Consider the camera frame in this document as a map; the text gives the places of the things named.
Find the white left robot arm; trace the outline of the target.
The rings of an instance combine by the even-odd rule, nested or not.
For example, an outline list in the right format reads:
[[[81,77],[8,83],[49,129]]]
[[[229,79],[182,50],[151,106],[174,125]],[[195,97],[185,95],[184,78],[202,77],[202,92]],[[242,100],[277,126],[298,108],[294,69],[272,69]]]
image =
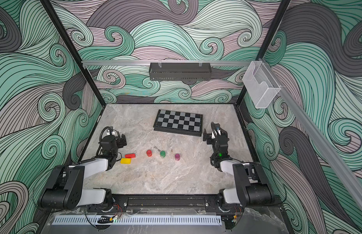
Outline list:
[[[112,210],[115,200],[110,189],[84,189],[84,180],[111,170],[121,161],[119,149],[127,145],[126,136],[112,126],[105,127],[99,136],[96,155],[74,165],[53,168],[37,205],[45,210],[73,210],[81,206],[98,206],[104,212]]]

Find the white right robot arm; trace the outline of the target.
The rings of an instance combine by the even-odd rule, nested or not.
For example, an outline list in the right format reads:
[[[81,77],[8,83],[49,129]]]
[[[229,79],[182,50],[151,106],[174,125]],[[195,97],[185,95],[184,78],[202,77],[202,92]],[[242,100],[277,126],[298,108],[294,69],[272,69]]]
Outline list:
[[[203,141],[212,146],[210,164],[220,172],[234,177],[234,187],[221,189],[218,193],[219,207],[227,205],[271,205],[275,201],[268,178],[262,165],[242,162],[228,153],[227,131],[218,123],[211,123],[211,133],[203,132]]]

